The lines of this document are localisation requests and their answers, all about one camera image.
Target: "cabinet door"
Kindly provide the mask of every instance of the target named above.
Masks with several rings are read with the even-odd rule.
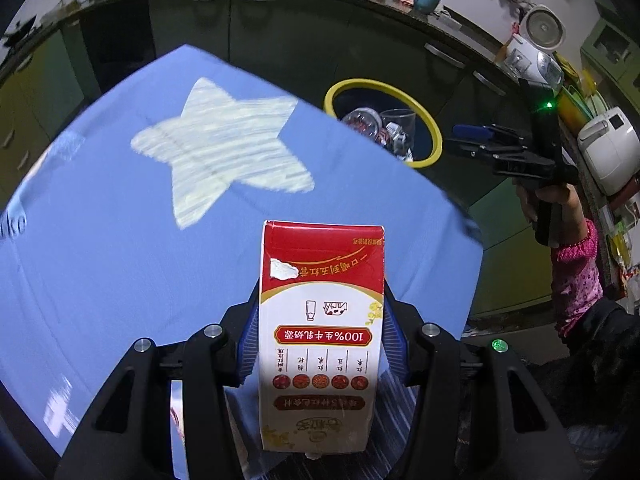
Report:
[[[482,233],[482,246],[489,249],[527,229],[515,187],[503,180],[469,208],[469,216]]]
[[[618,81],[620,89],[640,113],[640,57]]]
[[[505,88],[508,88],[507,95],[500,104],[495,123],[518,130],[528,137],[531,133],[531,115],[524,95],[517,86]]]
[[[2,183],[0,182],[0,212],[4,211],[4,208],[9,202],[9,196],[6,191],[2,187]]]
[[[351,10],[337,0],[232,0],[229,61],[322,107]]]
[[[549,294],[549,248],[536,242],[533,229],[524,229],[484,251],[471,313],[536,304]]]
[[[11,76],[0,88],[0,186],[12,195],[49,145],[31,107]]]
[[[638,57],[638,46],[617,27],[600,19],[584,41],[582,51],[617,80]]]
[[[404,23],[357,8],[336,79],[367,78],[401,89],[435,117],[463,77],[465,57]]]
[[[228,61],[230,0],[149,0],[156,55],[190,44]]]
[[[63,23],[60,26],[60,32],[85,102],[93,103],[102,95],[102,92],[100,92],[94,67],[91,66],[91,60],[89,60],[89,54],[86,51],[80,20]]]
[[[16,70],[20,89],[49,139],[75,116],[84,95],[60,31],[47,38]]]
[[[506,86],[499,86],[494,80],[497,80],[495,75],[491,77],[477,70],[460,82],[435,118],[443,138],[451,136],[451,129],[456,124],[499,122],[500,108],[508,92]],[[433,166],[420,172],[463,208],[469,208],[504,180],[484,164],[446,152]]]
[[[81,14],[86,51],[102,92],[156,58],[148,0],[123,0]]]

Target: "green led light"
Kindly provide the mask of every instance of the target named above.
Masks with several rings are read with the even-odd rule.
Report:
[[[536,110],[537,113],[547,113],[556,109],[555,101],[543,101],[540,103],[540,107]]]
[[[507,345],[507,342],[502,339],[494,339],[491,342],[491,346],[496,352],[500,353],[506,352],[509,349],[509,345]]]

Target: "yellow bin rim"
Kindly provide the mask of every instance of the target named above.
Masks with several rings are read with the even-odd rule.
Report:
[[[388,85],[381,81],[375,81],[373,79],[345,79],[344,81],[340,81],[329,88],[329,91],[324,96],[324,111],[325,113],[331,115],[331,117],[338,118],[335,114],[334,110],[334,98],[340,92],[344,92],[345,90],[350,90],[352,88],[368,88],[371,90],[379,90],[384,92],[385,94],[391,95],[391,97],[395,97],[399,101],[402,101],[408,108],[411,108],[418,117],[422,119],[424,124],[426,124],[429,132],[431,134],[431,143],[433,147],[431,148],[431,155],[423,160],[414,160],[413,162],[406,162],[405,164],[411,168],[426,168],[435,164],[436,161],[440,158],[442,154],[442,134],[440,133],[440,129],[436,124],[436,121],[433,120],[431,114],[424,109],[424,107],[416,101],[409,94],[405,94],[402,90],[396,88],[395,86]]]

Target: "blue tablecloth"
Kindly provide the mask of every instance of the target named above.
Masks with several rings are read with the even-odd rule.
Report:
[[[396,297],[462,333],[482,247],[445,195],[313,106],[184,46],[84,111],[2,216],[0,380],[57,452],[134,340],[183,340],[248,298],[267,219],[384,226]],[[406,438],[394,410],[413,397],[390,388],[380,399]],[[259,450],[257,373],[228,394],[259,476],[283,454]]]

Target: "teal mug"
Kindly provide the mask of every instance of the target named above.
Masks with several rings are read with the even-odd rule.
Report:
[[[440,0],[414,0],[414,9],[425,14],[431,14],[440,3]]]

